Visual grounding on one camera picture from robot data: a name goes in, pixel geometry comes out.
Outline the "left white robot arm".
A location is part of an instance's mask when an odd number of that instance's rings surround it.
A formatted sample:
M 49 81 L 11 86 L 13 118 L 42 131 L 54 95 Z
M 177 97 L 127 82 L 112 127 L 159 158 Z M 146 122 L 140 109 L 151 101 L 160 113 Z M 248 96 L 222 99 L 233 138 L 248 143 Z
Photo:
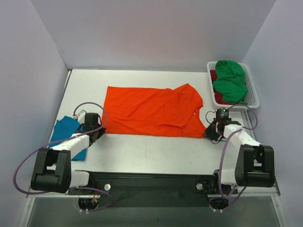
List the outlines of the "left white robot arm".
M 31 189 L 44 192 L 65 193 L 70 188 L 79 187 L 89 195 L 95 191 L 96 183 L 85 171 L 73 171 L 72 159 L 98 140 L 106 129 L 101 126 L 98 113 L 87 113 L 82 123 L 71 137 L 51 148 L 41 148 L 37 152 L 31 178 Z

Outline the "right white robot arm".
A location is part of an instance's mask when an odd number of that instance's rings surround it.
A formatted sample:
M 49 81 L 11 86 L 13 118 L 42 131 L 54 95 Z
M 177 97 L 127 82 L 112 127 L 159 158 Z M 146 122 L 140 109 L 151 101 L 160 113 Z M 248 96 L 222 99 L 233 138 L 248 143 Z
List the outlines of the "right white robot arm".
M 218 109 L 204 138 L 210 141 L 225 141 L 219 163 L 218 176 L 211 179 L 210 189 L 221 193 L 227 185 L 248 187 L 272 187 L 275 183 L 274 150 L 254 140 L 247 132 L 248 127 L 229 117 L 229 109 Z M 224 169 L 224 157 L 228 146 L 237 155 L 235 167 Z

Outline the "orange t shirt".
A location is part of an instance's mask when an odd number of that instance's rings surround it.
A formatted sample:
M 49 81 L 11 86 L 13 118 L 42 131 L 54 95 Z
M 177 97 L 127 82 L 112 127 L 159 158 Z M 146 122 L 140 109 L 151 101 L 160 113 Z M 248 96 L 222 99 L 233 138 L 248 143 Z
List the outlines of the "orange t shirt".
M 188 83 L 176 89 L 108 87 L 104 101 L 107 133 L 203 138 L 203 99 Z

